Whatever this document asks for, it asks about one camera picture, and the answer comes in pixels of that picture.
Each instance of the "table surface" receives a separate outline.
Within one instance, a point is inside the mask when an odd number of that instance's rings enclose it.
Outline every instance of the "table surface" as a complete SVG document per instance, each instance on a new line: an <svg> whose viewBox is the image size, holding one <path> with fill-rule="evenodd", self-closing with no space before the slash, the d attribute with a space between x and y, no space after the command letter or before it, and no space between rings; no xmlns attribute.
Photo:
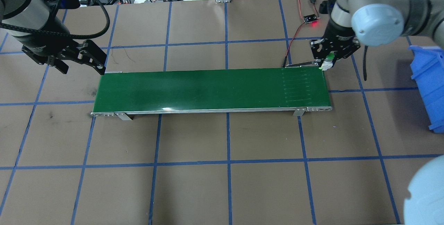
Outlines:
<svg viewBox="0 0 444 225"><path fill-rule="evenodd" d="M318 7L322 0L317 0ZM313 13L301 0L303 15ZM107 71L279 68L300 25L297 0L107 6L94 41ZM73 34L103 28L99 7L60 11ZM302 27L291 62L313 59ZM40 66L0 29L0 224L395 224L414 173L444 153L400 37L325 72L332 111L91 117L100 76Z"/></svg>

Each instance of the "blue tape grid line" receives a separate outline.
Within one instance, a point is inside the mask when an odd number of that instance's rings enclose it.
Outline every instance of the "blue tape grid line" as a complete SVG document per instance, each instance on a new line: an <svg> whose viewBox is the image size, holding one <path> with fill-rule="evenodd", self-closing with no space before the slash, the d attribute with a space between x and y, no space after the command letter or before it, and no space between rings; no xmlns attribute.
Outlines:
<svg viewBox="0 0 444 225"><path fill-rule="evenodd" d="M228 224L233 225L233 205L231 195L231 147L230 147L230 113L227 113L227 179L228 179Z"/></svg>
<svg viewBox="0 0 444 225"><path fill-rule="evenodd" d="M111 47L111 43L112 43L112 38L114 37L114 29L116 28L116 22L117 22L117 15L119 14L119 4L116 7L116 13L114 14L114 21L112 23L112 28L111 28L111 35L110 35L110 40L108 42L108 47L106 48L106 60L105 60L105 67L108 64L108 55L110 54L110 49Z"/></svg>
<svg viewBox="0 0 444 225"><path fill-rule="evenodd" d="M106 64L108 63L108 55L109 55L109 51L110 51L109 47L111 46L112 38L114 36L114 29L116 28L116 22L117 22L118 14L119 14L119 5L117 5L116 13L114 14L114 21L113 21L113 25L112 25L112 29L111 29L110 39L109 39L109 42L108 42L108 49L106 50L105 67L106 67ZM82 190L82 184L83 184L83 179L84 179L84 175L85 175L86 163L87 163L88 154L89 154L89 147L91 145L91 138L92 138L92 133L93 133L93 130L94 130L94 124L95 124L95 116L91 120L91 128L90 128L90 131L89 131L87 146L86 146L86 149L85 149L84 162L82 164L82 171L80 173L79 187L77 189L76 200L74 201L74 208L72 210L71 225L74 225L74 222L76 220L77 206L79 204L80 192Z"/></svg>
<svg viewBox="0 0 444 225"><path fill-rule="evenodd" d="M169 46L169 39L170 39L170 23L171 23L171 7L172 7L172 2L170 2L170 6L168 8L168 23L166 25L166 38L165 38L165 57L163 58L163 71L166 71L167 69L167 58L168 58L168 46Z"/></svg>
<svg viewBox="0 0 444 225"><path fill-rule="evenodd" d="M74 221L76 220L77 207L79 205L80 192L82 190L82 184L83 184L83 179L84 179L84 175L85 175L86 162L88 160L89 147L91 146L91 138L92 138L92 132L94 130L94 124L95 124L95 116L93 116L93 118L91 120L91 127L89 129L89 135L88 135L88 141L87 141L87 145L86 145L86 149L85 149L84 161L81 166L82 171L80 173L79 187L77 188L76 200L74 201L74 208L72 210L71 225L74 225Z"/></svg>
<svg viewBox="0 0 444 225"><path fill-rule="evenodd" d="M228 6L224 2L224 23L225 23L225 69L228 69Z"/></svg>
<svg viewBox="0 0 444 225"><path fill-rule="evenodd" d="M3 200L2 200L2 203L1 203L1 206L0 206L0 216L1 216L2 212L3 212L3 208L5 207L6 198L8 197L8 193L9 193L9 189L11 188L12 180L14 178L14 175L16 174L17 165L19 164L20 156L21 156L21 154L23 152L23 147L25 145L25 141L26 141L26 137L27 137L27 134L28 134L28 131L29 131L29 127L30 127L31 122L32 122L32 117L34 116L35 108L37 107L36 103L39 100L40 94L41 94L42 89L43 89L43 84L45 83L46 75L48 74L48 68L49 67L46 66L45 72L43 74L42 81L40 83L39 91L37 93L37 96L35 97L35 103L34 103L34 105L32 107L31 115L29 116L28 124L26 126L26 129L25 129L22 141L20 143L20 148L19 148L19 152L18 152L17 157L16 157L16 162L15 162L14 167L12 169L11 176L9 177L8 186L6 187L5 195L3 196Z"/></svg>
<svg viewBox="0 0 444 225"><path fill-rule="evenodd" d="M3 41L1 42L1 45L0 45L0 52L1 52L1 50L3 49L3 46L5 46L6 38L8 38L8 35L9 35L9 33L6 33L6 34L5 34L5 37L3 38Z"/></svg>
<svg viewBox="0 0 444 225"><path fill-rule="evenodd" d="M378 151L379 161L381 162L382 173L384 173L385 184L387 185L387 190L389 192L388 195L390 196L390 201L392 203L392 208L393 208L393 212L395 214L395 219L396 219L396 222L398 224L400 224L401 221L399 219L398 210L396 208L395 198L393 197L392 188L390 187L390 181L389 181L389 177L388 177L388 174L387 174L387 169L385 168L385 163L384 163L384 159L382 157L381 148L379 147L379 141L378 141L378 137L376 135L376 129L375 129L375 126L373 124L372 115L370 113L370 108L368 106L367 98L365 97L365 91L364 91L364 88L362 86L362 81L360 79L358 67L356 65L355 57L353 56L353 54L352 54L351 58L352 58L352 62L353 62L353 67L355 68L356 76L358 78L359 88L361 89L362 98L364 100L365 109L366 109L367 115L368 115L368 120L370 121L370 126L371 126L371 129L372 129L373 138L375 140L376 150Z"/></svg>
<svg viewBox="0 0 444 225"><path fill-rule="evenodd" d="M391 155L382 156L384 160L391 159L410 159L410 158L435 158L442 154L415 154L415 155ZM230 160L230 164L245 163L282 163L282 162L333 162L333 161L360 161L360 160L379 160L379 156L363 157L313 157L313 158L281 158L281 159L248 159L248 160ZM216 161L189 161L189 162L157 162L157 167L181 166L181 165L220 165L228 164L228 160ZM91 165L37 165L37 166L17 166L17 170L48 170L52 168L130 168L130 167L153 167L154 163L127 163L127 164L91 164ZM0 167L0 170L12 170L13 166Z"/></svg>
<svg viewBox="0 0 444 225"><path fill-rule="evenodd" d="M166 38L165 38L165 57L163 60L163 71L167 69L167 59L168 59L168 41L170 39L170 24L171 24L171 8L173 4L170 2L168 8L168 23L166 25ZM160 130L162 125L162 114L159 115L159 120L157 121L157 135L156 135L156 149L154 151L154 164L153 164L153 178L151 181L151 196L150 196L150 209L148 212L148 225L153 223L153 211L154 211L154 194L156 189L156 176L157 176L157 162L159 160L159 145L160 145Z"/></svg>
<svg viewBox="0 0 444 225"><path fill-rule="evenodd" d="M228 69L228 6L224 3L225 18L225 69ZM233 205L231 195L231 147L230 147L230 113L227 112L227 193L228 193L228 224L233 225Z"/></svg>
<svg viewBox="0 0 444 225"><path fill-rule="evenodd" d="M310 40L310 39L320 39L321 37L296 37L295 40ZM227 40L227 41L213 41L213 42L191 42L191 43L171 43L171 44L151 44L151 45L115 45L115 46L104 46L101 49L107 49L109 54L109 49L128 49L128 48L143 48L143 47L158 47L158 46L179 46L179 45L213 45L213 44L225 44L225 43L253 43L253 42L271 42L271 41L289 41L290 38L270 38L270 39L250 39L250 40ZM21 54L22 51L14 52L0 52L0 54Z"/></svg>
<svg viewBox="0 0 444 225"><path fill-rule="evenodd" d="M156 149L154 152L153 179L151 181L151 197L150 197L150 209L149 209L149 213L148 213L148 225L152 225L152 223L153 223L154 191L156 189L157 166L158 166L158 161L159 161L159 144L160 144L161 125L162 125L162 114L159 115L159 120L157 121Z"/></svg>
<svg viewBox="0 0 444 225"><path fill-rule="evenodd" d="M65 9L65 13L63 14L62 23L65 22L66 14L68 13L68 9Z"/></svg>
<svg viewBox="0 0 444 225"><path fill-rule="evenodd" d="M309 197L309 201L310 201L311 218L312 218L313 224L316 225L316 214L314 211L314 202L313 202L313 194L312 194L312 190L311 190L310 172L309 172L309 168L308 168L307 152L306 152L305 141L304 141L304 131L302 130L302 120L301 120L300 116L298 116L298 126L299 126L299 135L301 136L302 156L304 157L304 167L305 167L306 179L307 179L307 189L308 189L308 197Z"/></svg>
<svg viewBox="0 0 444 225"><path fill-rule="evenodd" d="M289 46L288 40L289 39L288 39L288 33L287 33L287 24L285 23L284 8L282 7L282 0L278 0L278 1L279 1L279 8L281 9L282 23L284 25L285 43L286 43L287 49L288 49L288 46ZM290 51L288 52L288 63L290 65L293 64L291 61Z"/></svg>

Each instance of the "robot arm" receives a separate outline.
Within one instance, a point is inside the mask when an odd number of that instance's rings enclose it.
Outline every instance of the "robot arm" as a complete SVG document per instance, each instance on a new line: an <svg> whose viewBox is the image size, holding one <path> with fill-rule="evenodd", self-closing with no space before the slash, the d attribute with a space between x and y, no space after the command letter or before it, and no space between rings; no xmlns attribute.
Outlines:
<svg viewBox="0 0 444 225"><path fill-rule="evenodd" d="M62 3L68 5L66 8L80 6L78 0L0 0L0 27L20 41L22 51L37 64L48 64L66 74L68 65L63 60L71 60L103 75L106 54L88 38L99 37L108 30L108 13L101 5L106 26L99 33L72 35L55 15ZM74 38L87 40L79 44Z"/></svg>
<svg viewBox="0 0 444 225"><path fill-rule="evenodd" d="M378 46L407 35L428 36L444 47L444 0L337 0L322 39L311 46L327 70L360 43Z"/></svg>

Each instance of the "red wire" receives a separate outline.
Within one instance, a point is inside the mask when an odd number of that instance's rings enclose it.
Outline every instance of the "red wire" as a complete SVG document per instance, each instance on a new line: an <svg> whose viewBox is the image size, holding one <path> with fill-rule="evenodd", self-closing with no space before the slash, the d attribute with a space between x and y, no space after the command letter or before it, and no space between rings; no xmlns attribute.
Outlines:
<svg viewBox="0 0 444 225"><path fill-rule="evenodd" d="M299 3L299 17L301 17L301 19L303 20L304 18L302 17L302 12L301 12L301 0L298 0Z"/></svg>
<svg viewBox="0 0 444 225"><path fill-rule="evenodd" d="M316 17L319 18L319 13L317 12L316 6L315 6L314 4L313 4L313 8L314 8L314 10L316 11Z"/></svg>
<svg viewBox="0 0 444 225"><path fill-rule="evenodd" d="M294 34L293 39L291 39L290 44L288 45L287 52L285 53L285 57L288 56L288 53L290 52L291 43L293 43L293 40L296 38L296 36L298 35L299 31L301 30L301 27L302 27L304 24L305 24L305 23L302 23L302 24L298 27L298 29L296 30L296 33Z"/></svg>

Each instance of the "green conveyor belt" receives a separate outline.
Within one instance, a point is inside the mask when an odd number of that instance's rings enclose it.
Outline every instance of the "green conveyor belt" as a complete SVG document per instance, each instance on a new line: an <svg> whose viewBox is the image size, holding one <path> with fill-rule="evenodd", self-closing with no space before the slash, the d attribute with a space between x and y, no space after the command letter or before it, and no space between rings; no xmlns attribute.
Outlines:
<svg viewBox="0 0 444 225"><path fill-rule="evenodd" d="M107 73L100 79L92 114L300 107L331 109L324 73L317 67Z"/></svg>

